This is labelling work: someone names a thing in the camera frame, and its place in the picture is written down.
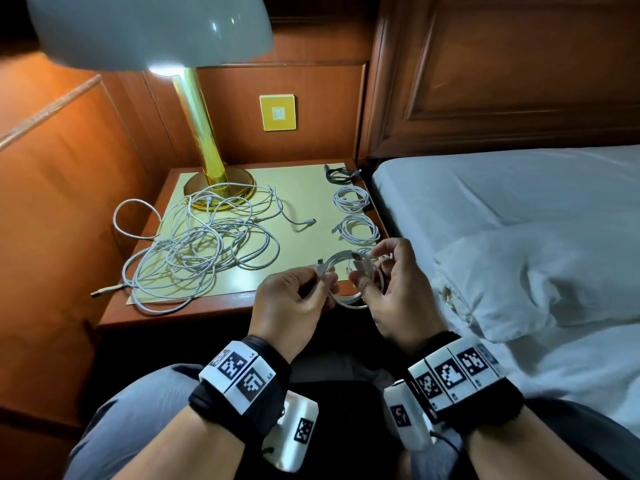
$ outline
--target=pillow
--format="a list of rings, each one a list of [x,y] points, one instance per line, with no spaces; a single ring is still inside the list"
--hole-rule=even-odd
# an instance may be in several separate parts
[[[434,291],[492,342],[640,316],[640,211],[480,232],[434,259]]]

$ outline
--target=hand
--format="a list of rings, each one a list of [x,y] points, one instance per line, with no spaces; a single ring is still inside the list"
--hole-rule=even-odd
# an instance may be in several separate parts
[[[436,306],[429,280],[415,261],[411,243],[393,237],[379,242],[371,250],[372,257],[385,254],[393,254],[393,258],[379,265],[388,283],[384,294],[358,271],[350,272],[349,279],[362,293],[380,333],[412,355],[423,341],[447,327]]]
[[[305,288],[311,288],[306,298]],[[320,313],[335,306],[329,290],[337,293],[333,268],[317,279],[316,267],[295,267],[272,274],[255,293],[249,335],[266,340],[291,362],[313,336]]]

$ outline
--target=wooden nightstand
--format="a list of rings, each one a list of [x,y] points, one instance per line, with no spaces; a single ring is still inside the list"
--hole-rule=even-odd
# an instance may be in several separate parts
[[[352,163],[345,163],[342,160],[327,160],[327,161],[299,161],[299,162],[289,162],[289,163],[273,163],[273,164],[256,164],[256,165],[243,165],[243,168],[246,169],[255,169],[255,168],[282,168],[287,166],[302,166],[302,165],[312,165],[312,164],[344,164],[348,168],[352,168]],[[181,173],[190,173],[194,171],[198,171],[198,168],[176,168],[172,169],[169,172],[169,176],[167,177],[163,189],[160,192],[160,195],[156,201],[156,209],[160,211],[160,213],[164,213],[167,208],[167,204],[169,199],[173,193],[173,190],[176,186],[178,178]],[[355,185],[359,185],[360,187],[366,188],[364,181],[357,177],[354,182]],[[373,222],[379,227],[382,239],[387,237],[387,231],[380,220],[380,216],[378,215],[375,206],[372,204],[367,209],[365,209],[366,215],[370,217]],[[158,221],[155,216],[149,217],[147,221],[147,225],[143,231],[142,235],[153,235],[156,233],[158,228]],[[136,245],[134,252],[138,252],[146,247],[151,245],[150,241],[139,241]],[[340,291],[341,293],[350,294],[353,291],[353,286],[348,281],[341,281],[340,283]],[[222,294],[217,296],[205,296],[202,298],[197,298],[193,302],[191,302],[188,306],[181,309],[176,313],[172,313],[170,315],[144,315],[138,311],[135,306],[128,305],[127,300],[129,298],[129,290],[120,290],[114,293],[111,297],[111,300],[105,310],[102,319],[98,325],[100,330],[117,328],[117,327],[126,327],[126,326],[136,326],[143,324],[157,324],[157,323],[167,323],[167,322],[176,322],[183,321],[185,319],[194,319],[194,318],[217,318],[231,314],[248,314],[251,311],[253,306],[253,298],[255,296],[255,291],[249,292],[239,292],[239,293],[230,293],[230,294]],[[162,306],[166,306],[170,308],[170,305],[162,305],[156,304],[156,308],[162,308]]]

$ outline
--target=yellow wall socket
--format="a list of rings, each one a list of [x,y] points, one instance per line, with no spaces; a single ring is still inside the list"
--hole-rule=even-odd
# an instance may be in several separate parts
[[[265,131],[296,129],[296,97],[293,94],[260,96]]]

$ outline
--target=headboard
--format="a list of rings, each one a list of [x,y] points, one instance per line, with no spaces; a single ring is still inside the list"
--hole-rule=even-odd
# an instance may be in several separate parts
[[[381,0],[358,158],[640,142],[640,0]]]

